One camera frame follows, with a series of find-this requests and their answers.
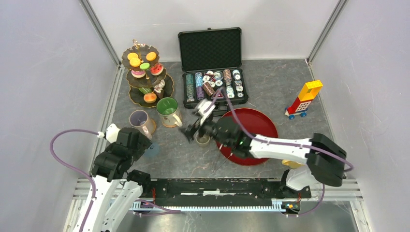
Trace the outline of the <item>small grey-green cup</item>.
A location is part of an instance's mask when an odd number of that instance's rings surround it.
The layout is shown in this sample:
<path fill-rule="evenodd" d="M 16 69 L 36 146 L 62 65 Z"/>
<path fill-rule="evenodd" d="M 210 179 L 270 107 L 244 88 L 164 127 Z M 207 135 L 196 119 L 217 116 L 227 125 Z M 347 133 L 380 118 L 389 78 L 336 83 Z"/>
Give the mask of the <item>small grey-green cup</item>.
<path fill-rule="evenodd" d="M 211 138 L 208 135 L 203 135 L 202 137 L 198 134 L 195 137 L 195 141 L 199 147 L 206 147 L 210 143 Z"/>

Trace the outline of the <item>beige purple mug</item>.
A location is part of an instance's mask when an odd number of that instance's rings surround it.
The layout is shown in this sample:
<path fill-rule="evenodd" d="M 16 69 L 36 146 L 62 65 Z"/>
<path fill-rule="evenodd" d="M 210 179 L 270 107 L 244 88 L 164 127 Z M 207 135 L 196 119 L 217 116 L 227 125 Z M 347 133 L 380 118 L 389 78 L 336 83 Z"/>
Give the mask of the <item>beige purple mug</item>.
<path fill-rule="evenodd" d="M 136 110 L 131 113 L 129 116 L 129 123 L 131 124 L 132 127 L 139 125 L 143 121 L 147 121 L 148 119 L 151 119 L 148 113 L 144 110 Z"/>

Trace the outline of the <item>green bowl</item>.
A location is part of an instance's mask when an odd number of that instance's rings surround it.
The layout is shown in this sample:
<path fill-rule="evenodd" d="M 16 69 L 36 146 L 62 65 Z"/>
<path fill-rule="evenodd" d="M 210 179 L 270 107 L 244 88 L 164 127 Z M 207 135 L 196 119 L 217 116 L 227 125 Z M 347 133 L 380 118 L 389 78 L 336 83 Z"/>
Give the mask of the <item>green bowl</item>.
<path fill-rule="evenodd" d="M 180 113 L 176 99 L 164 97 L 158 101 L 156 109 L 165 127 L 173 128 L 183 126 L 182 114 Z"/>

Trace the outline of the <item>orange peach bun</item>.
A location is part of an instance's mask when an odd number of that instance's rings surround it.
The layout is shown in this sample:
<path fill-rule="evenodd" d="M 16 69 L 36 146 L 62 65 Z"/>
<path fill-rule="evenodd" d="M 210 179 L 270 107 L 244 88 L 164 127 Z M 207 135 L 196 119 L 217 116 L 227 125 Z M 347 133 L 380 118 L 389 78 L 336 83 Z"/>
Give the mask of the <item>orange peach bun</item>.
<path fill-rule="evenodd" d="M 154 92 L 146 93 L 143 96 L 144 102 L 146 103 L 154 103 L 157 100 L 157 95 Z"/>

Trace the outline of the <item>chocolate cake slice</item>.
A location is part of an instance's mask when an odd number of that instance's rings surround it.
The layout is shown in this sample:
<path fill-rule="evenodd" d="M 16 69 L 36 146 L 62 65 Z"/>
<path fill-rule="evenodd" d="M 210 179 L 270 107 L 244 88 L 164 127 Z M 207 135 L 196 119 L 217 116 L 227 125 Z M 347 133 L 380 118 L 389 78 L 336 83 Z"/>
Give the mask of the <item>chocolate cake slice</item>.
<path fill-rule="evenodd" d="M 163 88 L 156 88 L 156 89 L 154 89 L 154 92 L 157 95 L 158 100 L 163 98 L 163 96 L 164 96 L 164 89 Z"/>

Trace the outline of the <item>white rectangular pastry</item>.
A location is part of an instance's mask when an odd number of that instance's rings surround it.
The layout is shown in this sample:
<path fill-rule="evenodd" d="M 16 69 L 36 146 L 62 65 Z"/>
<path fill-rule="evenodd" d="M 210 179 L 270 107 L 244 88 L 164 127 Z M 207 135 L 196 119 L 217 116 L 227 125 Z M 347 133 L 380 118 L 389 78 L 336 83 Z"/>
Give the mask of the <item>white rectangular pastry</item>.
<path fill-rule="evenodd" d="M 144 95 L 152 92 L 151 88 L 147 87 L 141 87 L 139 88 L 139 91 L 142 92 Z"/>

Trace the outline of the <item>white striped donut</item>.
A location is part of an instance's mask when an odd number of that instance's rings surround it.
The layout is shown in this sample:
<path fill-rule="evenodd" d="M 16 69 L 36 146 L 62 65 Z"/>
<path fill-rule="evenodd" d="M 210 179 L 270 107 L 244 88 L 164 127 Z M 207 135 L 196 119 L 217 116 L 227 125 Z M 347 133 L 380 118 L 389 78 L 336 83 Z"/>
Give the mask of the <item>white striped donut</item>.
<path fill-rule="evenodd" d="M 162 79 L 157 85 L 154 86 L 154 90 L 158 93 L 161 93 L 165 87 L 165 81 Z"/>

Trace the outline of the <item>red round tray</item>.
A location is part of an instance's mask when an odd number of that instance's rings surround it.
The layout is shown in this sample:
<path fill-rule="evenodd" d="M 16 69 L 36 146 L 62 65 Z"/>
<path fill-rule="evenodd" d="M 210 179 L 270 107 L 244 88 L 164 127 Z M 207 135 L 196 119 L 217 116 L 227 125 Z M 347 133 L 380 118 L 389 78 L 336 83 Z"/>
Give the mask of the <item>red round tray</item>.
<path fill-rule="evenodd" d="M 235 109 L 235 113 L 248 132 L 272 138 L 279 137 L 273 121 L 264 113 L 250 108 L 238 108 Z M 236 155 L 231 155 L 229 147 L 222 147 L 220 152 L 229 161 L 242 166 L 255 166 L 268 161 L 268 158 L 239 158 Z"/>

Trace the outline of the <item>red frosted donut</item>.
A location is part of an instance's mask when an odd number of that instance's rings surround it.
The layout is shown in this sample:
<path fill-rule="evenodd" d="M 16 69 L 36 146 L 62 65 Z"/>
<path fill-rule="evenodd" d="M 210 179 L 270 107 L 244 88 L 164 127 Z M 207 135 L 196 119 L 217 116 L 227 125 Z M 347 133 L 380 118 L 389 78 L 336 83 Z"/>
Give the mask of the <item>red frosted donut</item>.
<path fill-rule="evenodd" d="M 160 75 L 164 70 L 164 66 L 161 63 L 155 64 L 153 67 L 150 68 L 150 72 L 153 76 Z"/>

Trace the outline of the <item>pink frosted donut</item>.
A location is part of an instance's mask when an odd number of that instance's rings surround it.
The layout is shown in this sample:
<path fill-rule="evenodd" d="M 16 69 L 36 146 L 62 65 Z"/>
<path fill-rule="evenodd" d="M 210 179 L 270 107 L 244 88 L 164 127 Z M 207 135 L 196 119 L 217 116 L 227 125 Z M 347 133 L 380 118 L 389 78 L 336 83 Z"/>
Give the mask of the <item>pink frosted donut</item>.
<path fill-rule="evenodd" d="M 145 77 L 146 72 L 145 72 L 145 71 L 134 71 L 134 70 L 131 70 L 131 74 L 132 74 L 132 76 L 133 76 L 134 78 L 143 78 L 143 77 Z"/>

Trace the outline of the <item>green macaron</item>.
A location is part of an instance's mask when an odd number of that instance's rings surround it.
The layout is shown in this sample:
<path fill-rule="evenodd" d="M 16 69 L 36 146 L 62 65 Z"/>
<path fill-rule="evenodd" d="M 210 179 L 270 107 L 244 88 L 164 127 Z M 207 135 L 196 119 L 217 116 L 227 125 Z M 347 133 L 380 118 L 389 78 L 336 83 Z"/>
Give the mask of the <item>green macaron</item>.
<path fill-rule="evenodd" d="M 149 62 L 142 63 L 142 64 L 139 66 L 139 68 L 140 68 L 141 70 L 143 70 L 143 71 L 148 70 L 148 69 L 150 69 L 150 64 L 149 64 Z"/>

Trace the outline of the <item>orange round biscuit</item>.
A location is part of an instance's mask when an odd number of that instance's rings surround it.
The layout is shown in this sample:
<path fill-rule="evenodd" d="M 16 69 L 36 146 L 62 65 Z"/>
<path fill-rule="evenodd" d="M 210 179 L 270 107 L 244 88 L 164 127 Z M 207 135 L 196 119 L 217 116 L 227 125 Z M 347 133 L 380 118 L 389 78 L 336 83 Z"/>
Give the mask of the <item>orange round biscuit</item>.
<path fill-rule="evenodd" d="M 141 65 L 141 60 L 138 57 L 131 58 L 129 63 L 132 67 L 139 67 Z"/>

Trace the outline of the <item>yellow round cookie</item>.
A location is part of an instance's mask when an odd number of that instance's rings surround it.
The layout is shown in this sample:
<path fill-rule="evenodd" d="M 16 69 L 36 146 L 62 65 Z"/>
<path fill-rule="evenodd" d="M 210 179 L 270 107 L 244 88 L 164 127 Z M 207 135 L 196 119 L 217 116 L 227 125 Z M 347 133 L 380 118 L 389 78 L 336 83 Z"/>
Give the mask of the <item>yellow round cookie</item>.
<path fill-rule="evenodd" d="M 157 54 L 155 52 L 149 52 L 146 55 L 147 61 L 154 61 L 157 58 Z"/>

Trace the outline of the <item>orange waffle biscuit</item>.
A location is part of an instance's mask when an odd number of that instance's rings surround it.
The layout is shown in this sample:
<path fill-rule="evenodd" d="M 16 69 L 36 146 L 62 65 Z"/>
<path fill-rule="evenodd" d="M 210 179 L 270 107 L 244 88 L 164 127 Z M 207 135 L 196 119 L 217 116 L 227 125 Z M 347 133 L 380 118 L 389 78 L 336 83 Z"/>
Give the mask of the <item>orange waffle biscuit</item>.
<path fill-rule="evenodd" d="M 138 57 L 138 54 L 137 53 L 134 53 L 134 52 L 131 52 L 131 53 L 129 53 L 128 55 L 127 55 L 127 59 L 128 60 L 132 60 L 132 59 L 138 59 L 139 57 Z"/>

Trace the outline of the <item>yellow cup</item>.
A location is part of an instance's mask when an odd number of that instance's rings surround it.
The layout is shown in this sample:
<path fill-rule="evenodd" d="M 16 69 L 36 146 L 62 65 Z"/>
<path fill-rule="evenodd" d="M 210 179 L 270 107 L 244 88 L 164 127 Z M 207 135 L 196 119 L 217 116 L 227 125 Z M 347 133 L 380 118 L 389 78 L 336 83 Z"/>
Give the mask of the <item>yellow cup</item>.
<path fill-rule="evenodd" d="M 289 167 L 290 169 L 298 169 L 300 167 L 303 167 L 304 164 L 295 162 L 295 161 L 291 161 L 291 160 L 282 160 L 281 162 L 284 166 Z"/>

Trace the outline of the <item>woven coaster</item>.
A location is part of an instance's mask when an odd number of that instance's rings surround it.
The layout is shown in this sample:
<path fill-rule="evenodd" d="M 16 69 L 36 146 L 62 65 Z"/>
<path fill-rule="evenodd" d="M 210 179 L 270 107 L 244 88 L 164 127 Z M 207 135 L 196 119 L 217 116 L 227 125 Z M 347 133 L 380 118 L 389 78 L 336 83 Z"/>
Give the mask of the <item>woven coaster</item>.
<path fill-rule="evenodd" d="M 148 139 L 152 139 L 152 135 L 156 130 L 156 123 L 153 119 L 148 119 L 147 121 L 143 121 L 142 123 L 134 127 L 138 129 L 142 134 L 144 134 Z"/>

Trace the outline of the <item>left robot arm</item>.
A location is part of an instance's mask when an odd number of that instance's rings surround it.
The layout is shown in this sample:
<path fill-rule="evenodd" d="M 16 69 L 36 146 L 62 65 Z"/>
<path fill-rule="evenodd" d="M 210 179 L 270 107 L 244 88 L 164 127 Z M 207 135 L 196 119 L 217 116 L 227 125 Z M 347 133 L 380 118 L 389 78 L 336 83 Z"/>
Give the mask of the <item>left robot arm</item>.
<path fill-rule="evenodd" d="M 152 191 L 149 174 L 129 170 L 152 141 L 135 128 L 119 129 L 115 124 L 97 136 L 106 139 L 109 146 L 94 160 L 90 192 L 74 232 L 117 231 L 132 203 Z"/>

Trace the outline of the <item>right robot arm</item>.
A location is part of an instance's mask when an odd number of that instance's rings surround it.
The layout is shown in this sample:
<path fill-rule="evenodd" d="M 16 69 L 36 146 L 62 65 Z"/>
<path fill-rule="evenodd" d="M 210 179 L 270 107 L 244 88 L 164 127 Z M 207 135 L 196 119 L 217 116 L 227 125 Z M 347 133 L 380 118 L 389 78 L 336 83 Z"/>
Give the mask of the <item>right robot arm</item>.
<path fill-rule="evenodd" d="M 195 134 L 207 135 L 243 159 L 281 159 L 301 164 L 302 167 L 283 175 L 279 191 L 285 197 L 292 197 L 315 183 L 332 187 L 342 185 L 346 152 L 321 133 L 296 140 L 266 137 L 248 132 L 233 117 L 223 117 L 216 122 L 201 118 L 180 131 L 190 142 Z"/>

